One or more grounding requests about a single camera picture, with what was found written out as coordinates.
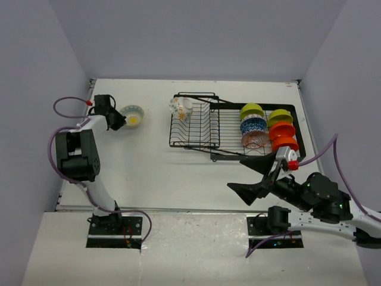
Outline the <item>red pink patterned bowl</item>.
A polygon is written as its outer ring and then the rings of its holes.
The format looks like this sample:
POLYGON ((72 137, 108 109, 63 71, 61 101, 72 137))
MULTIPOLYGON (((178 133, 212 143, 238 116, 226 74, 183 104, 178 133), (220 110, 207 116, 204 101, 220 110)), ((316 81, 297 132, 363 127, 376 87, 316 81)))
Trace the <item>red pink patterned bowl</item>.
POLYGON ((268 134, 263 131, 252 131, 243 135, 241 144, 245 148, 257 149, 264 147, 269 142, 268 134))

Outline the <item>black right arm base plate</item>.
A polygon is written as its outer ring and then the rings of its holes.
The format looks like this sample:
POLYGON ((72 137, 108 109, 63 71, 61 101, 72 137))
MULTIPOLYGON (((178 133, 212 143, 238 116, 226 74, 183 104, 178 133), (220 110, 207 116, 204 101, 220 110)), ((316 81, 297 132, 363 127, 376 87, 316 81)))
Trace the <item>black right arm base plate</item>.
POLYGON ((267 227, 267 216, 264 213, 247 216, 246 224, 248 230, 246 259, 258 249, 304 248, 301 231, 273 234, 267 227))

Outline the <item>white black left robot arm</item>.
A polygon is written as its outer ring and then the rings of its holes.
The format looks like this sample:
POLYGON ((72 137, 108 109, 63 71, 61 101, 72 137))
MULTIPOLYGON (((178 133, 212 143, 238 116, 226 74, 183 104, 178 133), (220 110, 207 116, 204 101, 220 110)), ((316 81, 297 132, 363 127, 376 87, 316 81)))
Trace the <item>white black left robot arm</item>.
POLYGON ((93 207, 90 218, 90 235, 112 236, 123 230, 124 220, 116 201, 109 195, 99 174, 101 161, 96 146, 96 136, 108 130, 117 131, 125 124, 125 117, 116 110, 113 96, 94 96, 85 102, 89 112, 75 127, 56 131, 49 142, 55 144, 56 161, 49 155, 57 174, 79 187, 93 207))

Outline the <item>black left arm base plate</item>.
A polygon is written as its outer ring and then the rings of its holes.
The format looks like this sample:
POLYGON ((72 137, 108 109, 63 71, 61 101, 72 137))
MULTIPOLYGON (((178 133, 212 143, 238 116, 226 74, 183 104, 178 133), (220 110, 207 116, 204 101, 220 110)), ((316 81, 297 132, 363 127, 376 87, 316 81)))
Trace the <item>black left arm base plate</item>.
POLYGON ((86 248, 141 249, 143 217, 93 215, 88 222, 86 248))

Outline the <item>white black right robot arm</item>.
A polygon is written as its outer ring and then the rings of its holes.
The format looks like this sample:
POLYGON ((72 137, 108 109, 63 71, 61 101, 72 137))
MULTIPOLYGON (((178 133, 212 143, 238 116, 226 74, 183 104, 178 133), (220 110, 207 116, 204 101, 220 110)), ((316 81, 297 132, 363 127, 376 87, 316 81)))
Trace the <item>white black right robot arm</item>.
POLYGON ((282 147, 240 163, 263 175, 256 184, 227 185, 246 205, 272 194, 296 207, 295 211, 269 207, 265 216, 249 222, 255 228, 252 236, 292 238, 298 231, 309 230, 344 237, 362 248, 380 248, 380 213, 359 208, 352 196, 319 172, 310 174, 304 183, 297 183, 292 175, 299 166, 294 150, 282 147))

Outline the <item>white floral leaf bowl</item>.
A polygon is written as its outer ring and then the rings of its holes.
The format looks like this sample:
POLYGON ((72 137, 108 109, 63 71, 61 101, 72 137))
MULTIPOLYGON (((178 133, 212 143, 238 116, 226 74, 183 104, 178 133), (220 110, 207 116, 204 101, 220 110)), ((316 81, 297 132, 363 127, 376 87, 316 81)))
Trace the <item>white floral leaf bowl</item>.
POLYGON ((193 113, 193 103, 186 97, 174 97, 170 100, 169 109, 176 119, 190 122, 193 113))

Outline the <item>yellow sun pattern bowl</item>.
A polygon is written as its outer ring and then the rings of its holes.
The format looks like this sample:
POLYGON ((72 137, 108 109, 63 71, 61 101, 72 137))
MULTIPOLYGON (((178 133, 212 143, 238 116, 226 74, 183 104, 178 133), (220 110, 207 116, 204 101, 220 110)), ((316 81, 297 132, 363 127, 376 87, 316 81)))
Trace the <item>yellow sun pattern bowl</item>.
POLYGON ((143 120, 145 112, 139 105, 127 105, 119 110, 120 114, 125 117, 125 127, 137 127, 143 120))

